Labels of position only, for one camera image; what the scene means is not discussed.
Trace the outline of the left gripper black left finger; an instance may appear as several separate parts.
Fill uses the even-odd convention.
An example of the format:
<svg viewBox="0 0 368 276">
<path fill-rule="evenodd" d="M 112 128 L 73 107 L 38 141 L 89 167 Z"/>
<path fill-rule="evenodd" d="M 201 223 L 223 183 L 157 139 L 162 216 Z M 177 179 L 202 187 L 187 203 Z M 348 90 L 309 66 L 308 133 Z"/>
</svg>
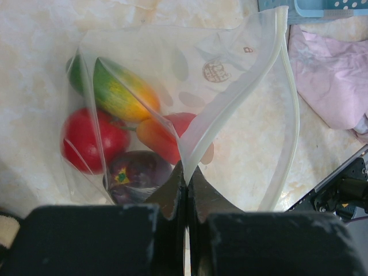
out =
<svg viewBox="0 0 368 276">
<path fill-rule="evenodd" d="M 184 275 L 184 184 L 178 162 L 168 180 L 145 201 L 156 204 L 152 275 Z"/>
</svg>

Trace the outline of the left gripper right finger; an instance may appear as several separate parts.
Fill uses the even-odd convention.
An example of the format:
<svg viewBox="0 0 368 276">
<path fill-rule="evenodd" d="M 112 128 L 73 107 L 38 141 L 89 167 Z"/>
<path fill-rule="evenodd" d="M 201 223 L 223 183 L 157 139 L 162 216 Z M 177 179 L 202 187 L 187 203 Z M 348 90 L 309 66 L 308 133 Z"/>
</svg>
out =
<svg viewBox="0 0 368 276">
<path fill-rule="evenodd" d="M 196 168 L 187 186 L 187 229 L 189 230 L 191 275 L 212 275 L 211 214 L 243 213 L 227 200 Z"/>
</svg>

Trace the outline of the dark brown toy fruit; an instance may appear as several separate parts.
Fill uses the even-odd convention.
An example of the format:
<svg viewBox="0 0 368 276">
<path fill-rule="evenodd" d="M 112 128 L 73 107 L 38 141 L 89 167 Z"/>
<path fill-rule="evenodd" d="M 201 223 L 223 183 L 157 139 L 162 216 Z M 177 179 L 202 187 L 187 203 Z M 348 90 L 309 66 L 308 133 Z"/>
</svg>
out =
<svg viewBox="0 0 368 276">
<path fill-rule="evenodd" d="M 113 159 L 102 181 L 115 204 L 140 204 L 166 183 L 172 170 L 152 151 L 129 151 Z"/>
</svg>

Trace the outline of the red toy pepper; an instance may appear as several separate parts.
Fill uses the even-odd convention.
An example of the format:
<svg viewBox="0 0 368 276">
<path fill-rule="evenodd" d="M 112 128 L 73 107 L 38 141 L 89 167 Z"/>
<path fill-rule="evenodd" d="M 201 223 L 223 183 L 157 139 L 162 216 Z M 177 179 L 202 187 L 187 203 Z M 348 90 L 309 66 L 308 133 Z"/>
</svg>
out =
<svg viewBox="0 0 368 276">
<path fill-rule="evenodd" d="M 165 116 L 165 119 L 171 121 L 178 137 L 181 137 L 195 117 L 193 113 L 174 113 Z M 176 165 L 181 159 L 175 135 L 157 120 L 150 118 L 141 122 L 136 128 L 136 136 L 170 164 Z"/>
</svg>

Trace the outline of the red toy apple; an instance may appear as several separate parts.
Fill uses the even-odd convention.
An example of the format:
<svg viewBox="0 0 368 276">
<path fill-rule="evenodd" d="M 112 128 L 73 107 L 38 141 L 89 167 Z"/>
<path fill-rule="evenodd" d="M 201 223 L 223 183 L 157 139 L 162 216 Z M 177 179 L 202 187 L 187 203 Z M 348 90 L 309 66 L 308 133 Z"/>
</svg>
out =
<svg viewBox="0 0 368 276">
<path fill-rule="evenodd" d="M 97 109 L 99 129 L 94 125 L 94 114 L 81 108 L 64 122 L 60 151 L 77 170 L 85 174 L 102 174 L 103 163 L 109 165 L 130 143 L 130 131 L 124 130 L 125 122 Z"/>
</svg>

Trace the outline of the clear dotted zip bag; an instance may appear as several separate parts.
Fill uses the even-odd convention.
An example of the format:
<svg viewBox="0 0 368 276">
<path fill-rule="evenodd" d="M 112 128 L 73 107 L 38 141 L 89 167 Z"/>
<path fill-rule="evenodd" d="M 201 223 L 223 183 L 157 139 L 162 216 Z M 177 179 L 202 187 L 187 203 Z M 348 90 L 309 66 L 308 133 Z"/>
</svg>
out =
<svg viewBox="0 0 368 276">
<path fill-rule="evenodd" d="M 200 168 L 206 180 L 242 211 L 274 210 L 299 133 L 286 45 L 287 13 L 286 6 L 267 9 L 247 16 L 234 29 L 142 25 L 87 32 L 70 57 L 81 56 L 84 96 L 71 87 L 66 73 L 62 127 L 73 112 L 88 108 L 99 129 L 97 109 L 104 110 L 95 103 L 93 74 L 96 59 L 107 58 L 156 92 L 160 112 L 150 110 L 151 118 L 175 135 L 185 185 Z M 181 137 L 165 119 L 174 113 L 196 114 Z M 153 152 L 136 136 L 143 121 L 113 117 L 130 131 L 125 152 Z M 103 166 L 102 174 L 85 174 L 63 157 L 63 187 L 71 201 L 114 203 L 102 181 L 109 165 Z"/>
</svg>

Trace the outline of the green orange toy mango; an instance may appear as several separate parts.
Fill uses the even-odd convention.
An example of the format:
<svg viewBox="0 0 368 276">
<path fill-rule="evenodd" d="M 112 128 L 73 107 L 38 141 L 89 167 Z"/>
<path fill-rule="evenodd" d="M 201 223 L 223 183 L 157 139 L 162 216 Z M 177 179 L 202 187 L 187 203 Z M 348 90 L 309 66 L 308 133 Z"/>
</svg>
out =
<svg viewBox="0 0 368 276">
<path fill-rule="evenodd" d="M 97 106 L 127 122 L 151 118 L 150 110 L 160 112 L 154 89 L 131 70 L 107 59 L 95 61 L 93 88 Z"/>
</svg>

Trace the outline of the green toy fruit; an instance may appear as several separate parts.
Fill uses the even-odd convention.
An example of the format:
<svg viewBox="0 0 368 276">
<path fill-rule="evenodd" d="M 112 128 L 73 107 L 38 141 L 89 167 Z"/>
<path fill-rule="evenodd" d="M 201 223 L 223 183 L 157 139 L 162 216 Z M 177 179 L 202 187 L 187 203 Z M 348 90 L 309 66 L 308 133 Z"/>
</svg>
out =
<svg viewBox="0 0 368 276">
<path fill-rule="evenodd" d="M 84 87 L 81 69 L 81 56 L 79 54 L 68 59 L 66 73 L 71 87 L 81 96 L 84 96 Z"/>
</svg>

